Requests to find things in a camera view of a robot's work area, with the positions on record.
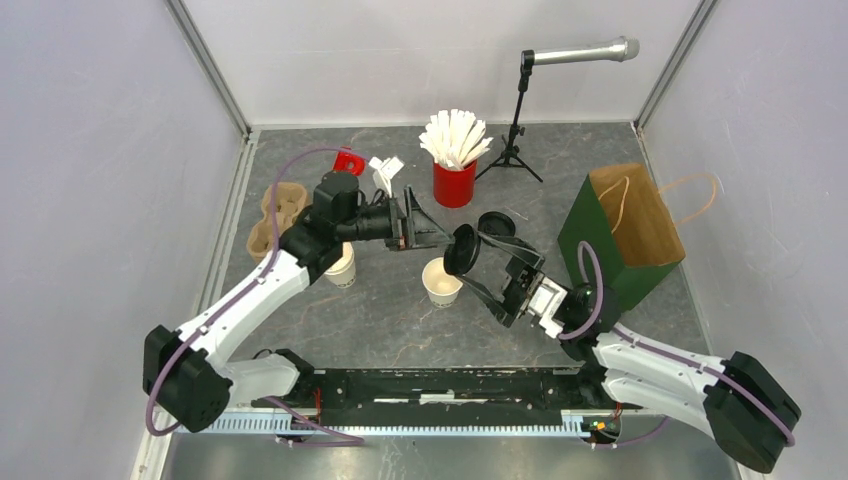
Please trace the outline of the single white paper cup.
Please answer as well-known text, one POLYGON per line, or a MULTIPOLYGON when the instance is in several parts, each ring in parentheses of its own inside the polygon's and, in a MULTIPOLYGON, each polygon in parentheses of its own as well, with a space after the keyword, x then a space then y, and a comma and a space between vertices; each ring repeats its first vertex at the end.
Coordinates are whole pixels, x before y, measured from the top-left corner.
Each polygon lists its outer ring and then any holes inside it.
POLYGON ((452 306, 463 287, 457 277, 447 273, 442 257, 434 258, 426 264, 421 280, 429 300, 436 308, 452 306))

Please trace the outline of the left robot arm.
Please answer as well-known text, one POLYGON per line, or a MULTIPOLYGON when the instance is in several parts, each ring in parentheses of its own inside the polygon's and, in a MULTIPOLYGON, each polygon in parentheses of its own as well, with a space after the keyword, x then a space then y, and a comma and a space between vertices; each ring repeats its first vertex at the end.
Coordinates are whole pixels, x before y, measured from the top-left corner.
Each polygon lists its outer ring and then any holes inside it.
POLYGON ((453 237, 423 211, 410 187, 401 199, 387 196, 370 204, 356 176, 325 174, 312 203, 250 275, 179 328, 158 325, 147 334, 142 388, 148 396, 148 431, 154 436, 172 431, 155 426, 155 407, 196 433, 241 401, 278 397, 290 407, 306 405, 314 381, 300 372, 292 356, 230 358, 274 311, 340 261, 345 243, 370 240, 382 240, 389 250, 400 252, 446 247, 453 237))

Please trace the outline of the white paper cup stack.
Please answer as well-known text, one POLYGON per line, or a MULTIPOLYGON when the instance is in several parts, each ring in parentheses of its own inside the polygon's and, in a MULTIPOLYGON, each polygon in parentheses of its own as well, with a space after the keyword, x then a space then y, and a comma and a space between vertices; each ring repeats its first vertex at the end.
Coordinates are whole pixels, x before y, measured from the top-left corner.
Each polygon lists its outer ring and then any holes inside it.
POLYGON ((342 256, 331 265, 323 277, 338 288, 348 288, 356 280, 355 252, 351 242, 342 245, 342 256))

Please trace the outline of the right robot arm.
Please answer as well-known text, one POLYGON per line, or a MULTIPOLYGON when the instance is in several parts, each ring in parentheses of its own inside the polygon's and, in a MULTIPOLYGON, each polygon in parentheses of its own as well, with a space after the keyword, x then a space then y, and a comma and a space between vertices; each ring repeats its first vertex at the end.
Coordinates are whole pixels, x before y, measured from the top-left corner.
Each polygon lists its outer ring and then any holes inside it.
POLYGON ((610 401, 653 410, 711 438, 737 463, 773 471, 795 446, 799 405, 751 355, 703 355, 624 326, 616 292, 606 284, 594 248, 577 246, 581 278, 566 287, 546 275, 543 256, 515 236, 489 235, 464 224, 444 254, 444 267, 506 328, 528 316, 589 374, 577 382, 591 408, 610 401))

